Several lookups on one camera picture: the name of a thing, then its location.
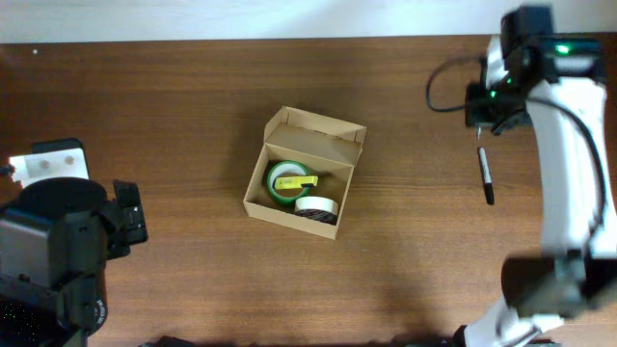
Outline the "black marker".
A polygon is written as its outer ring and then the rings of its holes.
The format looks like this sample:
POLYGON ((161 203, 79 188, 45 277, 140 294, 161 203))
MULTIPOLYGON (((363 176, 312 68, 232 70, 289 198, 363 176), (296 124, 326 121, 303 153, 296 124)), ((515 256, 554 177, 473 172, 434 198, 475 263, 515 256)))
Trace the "black marker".
POLYGON ((495 204, 495 194, 494 194, 494 188, 493 188, 493 181, 491 178, 491 172, 490 172, 485 148, 479 147, 477 149, 477 152, 478 152, 478 159, 479 159, 479 164, 480 164, 480 169, 481 169, 481 174, 482 174, 483 190, 485 194, 486 203, 488 203, 489 205, 494 205, 495 204))

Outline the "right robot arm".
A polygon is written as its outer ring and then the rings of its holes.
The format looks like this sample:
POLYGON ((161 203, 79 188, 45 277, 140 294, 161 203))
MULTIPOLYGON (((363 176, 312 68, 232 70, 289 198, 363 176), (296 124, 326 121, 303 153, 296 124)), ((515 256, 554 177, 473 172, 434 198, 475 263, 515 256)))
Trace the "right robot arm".
POLYGON ((494 134, 530 124, 543 188, 541 251, 513 255, 501 296, 455 335, 460 346, 524 346, 616 298, 616 210, 604 143, 602 48, 553 31, 547 6, 507 13, 468 86, 469 127, 494 134))

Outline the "yellow highlighter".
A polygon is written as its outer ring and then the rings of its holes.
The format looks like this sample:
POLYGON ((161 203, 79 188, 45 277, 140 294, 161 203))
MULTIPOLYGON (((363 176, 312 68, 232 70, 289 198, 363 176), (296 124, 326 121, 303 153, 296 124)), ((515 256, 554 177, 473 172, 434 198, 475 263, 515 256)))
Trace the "yellow highlighter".
POLYGON ((275 190, 314 188, 318 184, 317 175, 279 176, 274 180, 275 190))

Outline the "cardboard box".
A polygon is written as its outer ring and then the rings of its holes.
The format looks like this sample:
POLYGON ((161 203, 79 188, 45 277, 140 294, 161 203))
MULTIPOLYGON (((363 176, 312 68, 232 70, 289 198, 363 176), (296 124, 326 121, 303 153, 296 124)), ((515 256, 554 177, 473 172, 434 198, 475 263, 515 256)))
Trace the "cardboard box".
MULTIPOLYGON (((264 128, 263 146, 243 199, 247 214, 262 221, 335 239, 354 169, 362 154, 366 127, 308 111, 283 106, 264 128), (305 197, 321 197, 338 203, 335 225, 294 214, 295 203, 277 204, 267 187, 267 175, 281 161, 296 161, 317 175, 318 184, 305 197)), ((302 189, 277 190, 286 197, 302 189)))

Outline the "beige tape roll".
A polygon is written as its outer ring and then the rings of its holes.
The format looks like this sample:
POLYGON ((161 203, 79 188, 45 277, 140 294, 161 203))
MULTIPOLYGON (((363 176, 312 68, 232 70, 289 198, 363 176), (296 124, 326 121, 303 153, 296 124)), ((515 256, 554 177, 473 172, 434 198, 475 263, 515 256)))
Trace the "beige tape roll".
POLYGON ((302 197, 295 201, 294 214, 313 221, 335 225, 339 206, 334 200, 321 197, 302 197))

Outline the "green tape roll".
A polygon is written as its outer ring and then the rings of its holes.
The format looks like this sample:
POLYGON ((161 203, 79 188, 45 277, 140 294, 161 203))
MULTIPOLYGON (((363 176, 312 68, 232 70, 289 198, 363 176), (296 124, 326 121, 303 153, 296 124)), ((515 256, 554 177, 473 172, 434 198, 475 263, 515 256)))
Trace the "green tape roll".
POLYGON ((308 176, 308 169, 296 161, 281 161, 274 165, 267 175, 267 187, 273 200, 283 206, 292 205, 299 198, 306 196, 309 193, 309 188, 303 188, 297 195, 292 197, 282 196, 275 189, 275 181, 284 174, 292 174, 295 176, 308 176))

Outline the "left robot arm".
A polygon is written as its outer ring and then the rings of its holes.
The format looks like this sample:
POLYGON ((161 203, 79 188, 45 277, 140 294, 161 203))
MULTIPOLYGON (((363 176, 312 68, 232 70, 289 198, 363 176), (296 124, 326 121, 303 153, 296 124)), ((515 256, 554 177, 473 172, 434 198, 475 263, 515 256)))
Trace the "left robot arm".
POLYGON ((1 343, 84 346, 109 315, 105 268, 148 240, 139 188, 89 177, 74 138, 35 143, 1 170, 21 185, 1 206, 1 343))

